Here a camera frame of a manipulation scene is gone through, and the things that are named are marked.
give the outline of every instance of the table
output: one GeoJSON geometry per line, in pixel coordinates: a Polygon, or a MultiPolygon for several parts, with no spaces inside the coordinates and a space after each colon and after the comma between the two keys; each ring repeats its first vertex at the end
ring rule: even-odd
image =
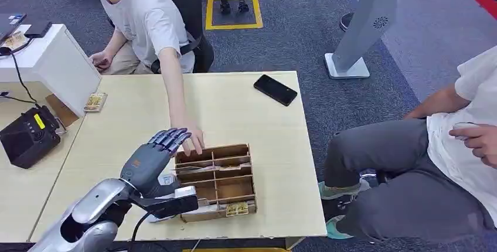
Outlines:
{"type": "MultiPolygon", "coordinates": [[[[0,130],[31,107],[16,101],[1,102],[0,130]]],[[[74,122],[61,136],[61,143],[28,170],[12,166],[0,145],[0,243],[29,240],[80,125],[81,119],[74,122]]]]}
{"type": "MultiPolygon", "coordinates": [[[[299,92],[296,72],[268,74],[299,92]]],[[[284,237],[291,248],[302,237],[326,235],[302,100],[298,96],[284,107],[261,94],[253,88],[261,75],[184,75],[188,110],[204,131],[206,146],[250,144],[257,214],[188,224],[178,217],[144,223],[137,240],[284,237]]],[[[92,186],[118,177],[138,146],[169,127],[160,75],[104,76],[98,90],[108,93],[107,102],[102,112],[84,118],[32,242],[92,186]]],[[[143,214],[133,207],[116,240],[129,240],[143,214]]]]}

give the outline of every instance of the robot finger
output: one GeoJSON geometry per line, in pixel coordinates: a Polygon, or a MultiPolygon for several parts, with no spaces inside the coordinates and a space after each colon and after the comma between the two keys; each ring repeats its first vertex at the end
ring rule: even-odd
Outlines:
{"type": "Polygon", "coordinates": [[[162,131],[159,131],[157,132],[157,134],[155,134],[148,142],[147,144],[151,144],[153,143],[158,137],[160,137],[162,134],[166,133],[166,130],[162,130],[162,131]]]}
{"type": "Polygon", "coordinates": [[[167,150],[174,154],[180,145],[182,145],[186,139],[190,138],[192,136],[192,133],[184,133],[180,135],[169,147],[167,147],[167,150]]]}
{"type": "Polygon", "coordinates": [[[163,140],[162,142],[160,142],[160,144],[164,148],[168,148],[171,144],[173,144],[179,138],[179,136],[181,136],[182,134],[186,133],[187,130],[188,129],[186,129],[186,128],[177,129],[176,131],[174,131],[173,133],[171,133],[166,138],[166,140],[163,140]]]}
{"type": "Polygon", "coordinates": [[[167,131],[165,131],[164,133],[162,133],[160,136],[158,136],[157,138],[155,138],[154,140],[154,143],[155,144],[158,144],[158,145],[161,145],[162,142],[164,142],[166,139],[169,138],[169,136],[171,136],[172,134],[174,134],[175,132],[178,132],[178,129],[176,128],[171,128],[167,131]]]}

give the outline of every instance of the person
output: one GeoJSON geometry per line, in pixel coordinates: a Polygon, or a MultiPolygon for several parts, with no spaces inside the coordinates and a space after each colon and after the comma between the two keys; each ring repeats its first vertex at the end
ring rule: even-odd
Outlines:
{"type": "Polygon", "coordinates": [[[381,242],[418,237],[447,243],[495,230],[497,220],[497,46],[458,66],[455,84],[404,120],[336,133],[321,198],[351,196],[328,237],[381,242]],[[472,122],[469,128],[454,125],[472,122]],[[365,169],[394,176],[370,188],[365,169]]]}
{"type": "MultiPolygon", "coordinates": [[[[90,56],[102,74],[148,74],[157,59],[168,93],[171,127],[188,128],[202,153],[203,133],[187,115],[182,73],[191,73],[195,55],[181,56],[188,44],[185,24],[172,0],[100,0],[115,29],[107,47],[90,56]]],[[[189,155],[190,146],[183,144],[189,155]]]]}

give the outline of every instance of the black controller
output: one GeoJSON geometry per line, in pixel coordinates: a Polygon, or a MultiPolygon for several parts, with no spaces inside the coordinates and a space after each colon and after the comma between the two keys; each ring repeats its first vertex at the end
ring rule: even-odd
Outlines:
{"type": "Polygon", "coordinates": [[[31,108],[0,131],[12,165],[28,169],[60,143],[59,123],[46,106],[31,108]]]}

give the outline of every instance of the speaker grille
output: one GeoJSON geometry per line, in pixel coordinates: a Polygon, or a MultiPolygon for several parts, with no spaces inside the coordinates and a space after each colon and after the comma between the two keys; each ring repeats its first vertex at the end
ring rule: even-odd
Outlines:
{"type": "Polygon", "coordinates": [[[373,22],[373,27],[376,29],[384,28],[389,24],[389,19],[386,16],[381,16],[379,18],[376,18],[375,21],[373,22]]]}

